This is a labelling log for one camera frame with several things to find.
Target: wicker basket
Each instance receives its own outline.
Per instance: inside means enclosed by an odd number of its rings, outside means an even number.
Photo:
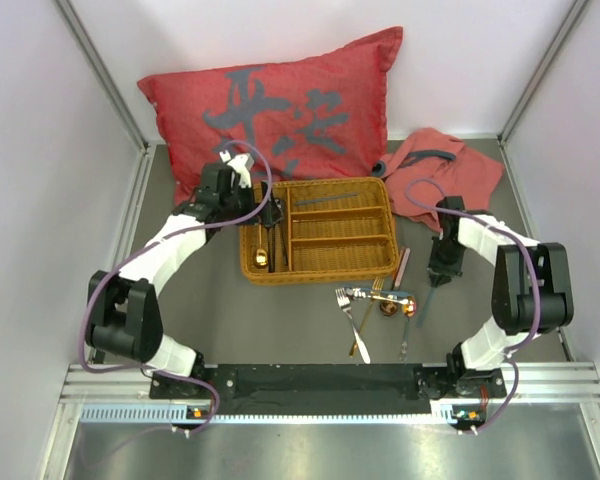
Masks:
[[[255,191],[256,201],[260,201],[260,189]],[[254,263],[261,227],[241,227],[240,263],[252,283],[366,280],[389,275],[397,268],[395,227],[382,180],[364,177],[280,182],[273,192],[284,200],[286,209],[284,220],[275,229],[275,272]],[[283,259],[281,231],[289,252],[288,265]],[[264,229],[261,235],[262,247],[267,249]]]

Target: gold spoon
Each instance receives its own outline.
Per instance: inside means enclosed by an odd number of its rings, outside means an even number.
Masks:
[[[269,265],[269,255],[267,251],[262,248],[262,226],[258,225],[258,248],[256,248],[256,253],[253,256],[253,263],[256,264],[258,268],[266,268]]]

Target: wall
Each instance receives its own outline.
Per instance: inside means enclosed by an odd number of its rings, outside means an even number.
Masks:
[[[136,82],[149,74],[299,60],[393,25],[392,138],[435,126],[499,133],[572,0],[73,0],[145,136],[160,140]]]
[[[53,2],[0,2],[0,479],[39,465],[136,161]]]
[[[510,142],[539,238],[569,252],[569,332],[600,373],[600,0],[591,2]]]

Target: pillow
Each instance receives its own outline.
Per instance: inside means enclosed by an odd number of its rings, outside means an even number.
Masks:
[[[140,80],[167,142],[176,204],[232,139],[256,146],[276,180],[370,175],[387,148],[387,72],[401,43],[393,27],[298,62]],[[252,176],[264,178],[261,162]]]

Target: gold fork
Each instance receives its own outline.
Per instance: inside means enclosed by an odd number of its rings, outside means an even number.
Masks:
[[[373,292],[377,292],[379,290],[382,290],[383,286],[384,286],[384,277],[376,277],[376,279],[373,281],[373,285],[371,286],[371,290]],[[369,307],[367,307],[367,311],[365,312],[364,318],[362,319],[362,323],[360,324],[360,330],[359,330],[360,335],[362,335],[362,330],[364,329],[364,326],[367,323],[367,319],[369,318],[369,315],[371,314],[371,308],[373,307],[373,302],[375,302],[374,298],[372,298],[371,301],[369,302]],[[358,344],[354,340],[353,345],[351,345],[351,350],[349,350],[349,356],[353,357],[356,354],[357,349],[358,349]]]

